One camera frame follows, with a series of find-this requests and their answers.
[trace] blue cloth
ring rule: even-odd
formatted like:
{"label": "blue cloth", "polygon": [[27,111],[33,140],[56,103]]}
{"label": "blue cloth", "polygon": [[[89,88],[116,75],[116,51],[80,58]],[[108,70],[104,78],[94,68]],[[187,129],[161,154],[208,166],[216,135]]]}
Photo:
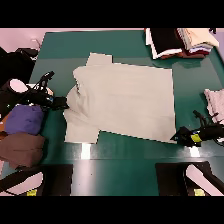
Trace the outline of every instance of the blue cloth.
{"label": "blue cloth", "polygon": [[40,106],[18,105],[10,112],[5,123],[7,134],[25,132],[37,135],[41,128],[44,112]]}

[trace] purple garment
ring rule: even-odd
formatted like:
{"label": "purple garment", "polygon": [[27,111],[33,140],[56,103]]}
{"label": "purple garment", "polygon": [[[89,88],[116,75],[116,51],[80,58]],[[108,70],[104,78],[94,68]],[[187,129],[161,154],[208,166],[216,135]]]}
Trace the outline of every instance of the purple garment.
{"label": "purple garment", "polygon": [[37,135],[44,118],[44,112],[40,106],[18,105],[10,112],[5,123],[5,132],[16,134],[25,132]]}

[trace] table surface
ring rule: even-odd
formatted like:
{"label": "table surface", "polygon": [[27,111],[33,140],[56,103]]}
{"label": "table surface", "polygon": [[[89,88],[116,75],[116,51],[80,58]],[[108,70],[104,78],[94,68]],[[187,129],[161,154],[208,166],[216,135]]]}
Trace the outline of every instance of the table surface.
{"label": "table surface", "polygon": [[[47,33],[30,83],[49,71],[55,76],[49,88],[66,96],[75,85],[73,70],[85,66],[90,52],[113,55],[113,62],[172,68],[176,129],[199,127],[192,111],[207,112],[203,91],[220,90],[224,85],[223,62],[216,49],[206,59],[153,60],[145,46],[144,31],[91,31]],[[50,111],[42,135],[42,164],[74,164],[72,195],[158,195],[155,163],[209,161],[213,173],[224,181],[224,148],[213,141],[198,148],[194,157],[187,147],[100,132],[91,145],[90,160],[82,160],[83,144],[64,143],[66,121],[63,111]],[[10,173],[5,163],[3,177]]]}

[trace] yellow sticker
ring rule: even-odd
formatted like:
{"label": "yellow sticker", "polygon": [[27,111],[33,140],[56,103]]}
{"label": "yellow sticker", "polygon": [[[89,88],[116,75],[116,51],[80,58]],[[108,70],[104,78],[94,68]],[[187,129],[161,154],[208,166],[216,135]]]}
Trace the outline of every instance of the yellow sticker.
{"label": "yellow sticker", "polygon": [[37,196],[37,190],[28,191],[27,196]]}
{"label": "yellow sticker", "polygon": [[195,196],[205,196],[205,192],[202,189],[194,189]]}
{"label": "yellow sticker", "polygon": [[198,134],[191,135],[191,138],[194,142],[202,142]]}

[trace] green table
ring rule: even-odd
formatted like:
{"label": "green table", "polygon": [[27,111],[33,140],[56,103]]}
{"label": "green table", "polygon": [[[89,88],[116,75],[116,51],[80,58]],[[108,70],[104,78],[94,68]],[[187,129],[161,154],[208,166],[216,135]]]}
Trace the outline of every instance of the green table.
{"label": "green table", "polygon": [[[219,90],[224,85],[216,49],[204,60],[152,60],[144,31],[47,33],[30,82],[52,70],[55,76],[49,88],[56,96],[66,96],[75,85],[73,70],[85,66],[90,52],[112,54],[114,62],[172,68],[177,129],[199,127],[192,111],[208,114],[204,89]],[[91,146],[91,159],[82,160],[82,144],[64,143],[65,131],[63,112],[50,111],[41,133],[49,140],[41,163],[74,164],[72,195],[158,195],[157,162],[207,160],[224,181],[224,149],[213,141],[203,143],[200,158],[194,158],[187,147],[100,132],[98,143]],[[9,172],[5,163],[3,177]]]}

